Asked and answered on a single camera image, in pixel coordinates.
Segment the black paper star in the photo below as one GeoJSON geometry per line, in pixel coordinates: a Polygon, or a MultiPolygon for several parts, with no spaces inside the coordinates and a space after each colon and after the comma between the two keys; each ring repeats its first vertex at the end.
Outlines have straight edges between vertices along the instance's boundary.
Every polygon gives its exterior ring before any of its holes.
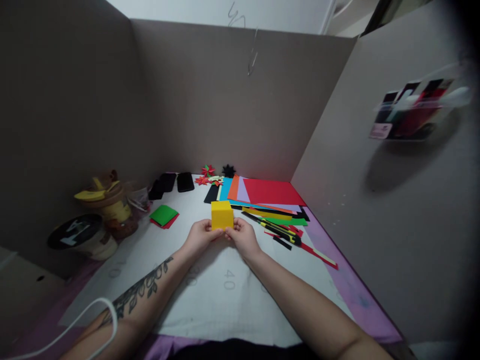
{"type": "Polygon", "coordinates": [[[226,166],[223,167],[222,173],[225,174],[226,178],[233,178],[236,171],[233,166],[230,166],[229,164],[227,164],[226,166]]]}

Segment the hand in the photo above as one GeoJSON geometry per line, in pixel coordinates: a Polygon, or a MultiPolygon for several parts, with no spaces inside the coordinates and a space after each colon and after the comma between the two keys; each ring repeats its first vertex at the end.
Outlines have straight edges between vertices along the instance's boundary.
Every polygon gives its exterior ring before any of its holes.
{"type": "Polygon", "coordinates": [[[254,228],[240,217],[233,220],[233,228],[227,227],[225,229],[225,237],[235,242],[238,252],[245,260],[252,259],[262,253],[254,228]]]}
{"type": "Polygon", "coordinates": [[[223,232],[222,229],[212,231],[212,220],[210,219],[194,222],[182,247],[194,256],[200,256],[210,242],[220,237],[223,232]]]}

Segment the paper star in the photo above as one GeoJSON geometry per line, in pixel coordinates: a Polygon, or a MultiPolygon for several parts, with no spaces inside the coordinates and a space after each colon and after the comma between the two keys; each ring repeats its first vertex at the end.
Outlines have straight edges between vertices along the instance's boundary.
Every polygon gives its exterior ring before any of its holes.
{"type": "Polygon", "coordinates": [[[225,177],[225,176],[215,175],[215,176],[210,176],[208,179],[209,179],[210,181],[215,181],[215,180],[217,180],[217,181],[223,183],[223,182],[224,182],[224,177],[225,177]]]}
{"type": "Polygon", "coordinates": [[[205,167],[202,167],[201,168],[201,174],[206,176],[206,177],[212,177],[214,175],[214,167],[212,165],[208,166],[208,165],[205,165],[205,167]]]}
{"type": "Polygon", "coordinates": [[[198,179],[195,179],[195,182],[200,185],[210,184],[209,178],[206,176],[200,176],[198,179]]]}
{"type": "Polygon", "coordinates": [[[225,174],[226,178],[233,178],[236,171],[233,166],[230,166],[229,164],[227,164],[226,166],[223,167],[222,173],[225,174]]]}

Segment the green paper square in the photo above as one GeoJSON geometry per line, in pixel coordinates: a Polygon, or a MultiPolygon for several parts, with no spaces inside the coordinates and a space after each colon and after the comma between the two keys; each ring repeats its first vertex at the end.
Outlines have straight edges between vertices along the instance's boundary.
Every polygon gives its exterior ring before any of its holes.
{"type": "Polygon", "coordinates": [[[165,226],[177,214],[178,212],[173,210],[170,206],[161,205],[157,210],[151,213],[150,217],[161,226],[165,226]]]}

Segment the yellow paper cube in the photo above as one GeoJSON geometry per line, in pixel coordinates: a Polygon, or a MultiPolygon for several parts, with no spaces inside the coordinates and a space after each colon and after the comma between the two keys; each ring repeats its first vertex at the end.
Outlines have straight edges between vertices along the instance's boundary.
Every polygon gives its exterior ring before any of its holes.
{"type": "Polygon", "coordinates": [[[234,227],[234,210],[229,201],[211,202],[211,229],[223,229],[234,227]]]}

